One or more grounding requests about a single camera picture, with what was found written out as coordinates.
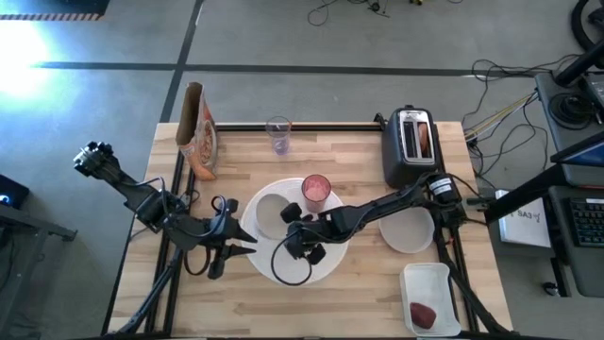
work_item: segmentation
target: pink cup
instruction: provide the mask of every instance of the pink cup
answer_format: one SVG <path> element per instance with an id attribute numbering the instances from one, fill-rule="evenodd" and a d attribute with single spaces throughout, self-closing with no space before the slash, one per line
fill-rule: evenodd
<path id="1" fill-rule="evenodd" d="M 302 195 L 306 209 L 311 213 L 320 213 L 331 193 L 331 183 L 321 175 L 310 175 L 302 182 Z"/>

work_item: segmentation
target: butcher block tabletop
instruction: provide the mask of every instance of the butcher block tabletop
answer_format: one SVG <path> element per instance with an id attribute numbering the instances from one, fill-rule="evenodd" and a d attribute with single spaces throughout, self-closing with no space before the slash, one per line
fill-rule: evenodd
<path id="1" fill-rule="evenodd" d="M 437 122 L 448 173 L 475 186 L 461 124 Z M 162 176 L 171 186 L 177 148 L 176 123 L 158 124 L 145 179 Z M 279 179 L 322 174 L 345 205 L 360 205 L 389 194 L 381 166 L 380 133 L 374 131 L 292 132 L 290 152 L 277 156 L 265 132 L 219 132 L 218 179 L 197 181 L 200 198 L 192 205 L 196 217 L 214 216 L 213 196 L 239 200 L 240 218 L 247 202 L 267 184 Z M 114 146 L 120 157 L 120 146 Z M 180 193 L 189 168 L 185 165 Z M 461 183 L 464 197 L 472 193 Z M 483 220 L 478 212 L 467 212 Z M 132 233 L 144 228 L 135 222 Z M 508 306 L 486 227 L 468 223 L 460 229 L 470 285 L 504 327 L 511 329 Z M 133 238 L 115 297 L 109 331 L 116 331 L 140 307 L 153 283 L 160 234 L 146 230 Z M 205 249 L 189 253 L 193 271 L 205 261 Z M 434 244 L 417 254 L 401 254 L 370 223 L 350 241 L 344 259 L 324 279 L 301 287 L 287 287 L 259 273 L 246 256 L 226 262 L 219 280 L 181 272 L 172 335 L 183 337 L 403 337 L 414 336 L 403 320 L 399 274 L 405 265 L 438 263 Z M 455 291 L 461 327 L 468 329 L 460 292 Z M 156 328 L 162 326 L 168 289 L 159 304 Z"/>

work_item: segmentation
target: black toaster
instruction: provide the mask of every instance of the black toaster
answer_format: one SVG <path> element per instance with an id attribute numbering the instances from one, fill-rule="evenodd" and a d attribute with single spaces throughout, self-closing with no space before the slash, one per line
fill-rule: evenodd
<path id="1" fill-rule="evenodd" d="M 381 138 L 384 179 L 402 189 L 439 168 L 438 143 L 430 112 L 406 106 L 396 109 Z"/>

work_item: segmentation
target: monitor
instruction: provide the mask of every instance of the monitor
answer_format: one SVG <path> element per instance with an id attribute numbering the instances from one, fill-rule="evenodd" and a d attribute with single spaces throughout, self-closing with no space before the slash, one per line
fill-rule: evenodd
<path id="1" fill-rule="evenodd" d="M 604 131 L 571 145 L 553 155 L 550 160 L 562 164 L 604 167 Z"/>

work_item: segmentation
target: brown paper bag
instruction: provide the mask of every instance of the brown paper bag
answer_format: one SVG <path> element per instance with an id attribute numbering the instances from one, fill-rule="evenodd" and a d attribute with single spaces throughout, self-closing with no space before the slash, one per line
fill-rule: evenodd
<path id="1" fill-rule="evenodd" d="M 187 85 L 176 144 L 198 179 L 216 179 L 218 158 L 216 124 L 204 96 L 204 86 L 192 82 Z"/>

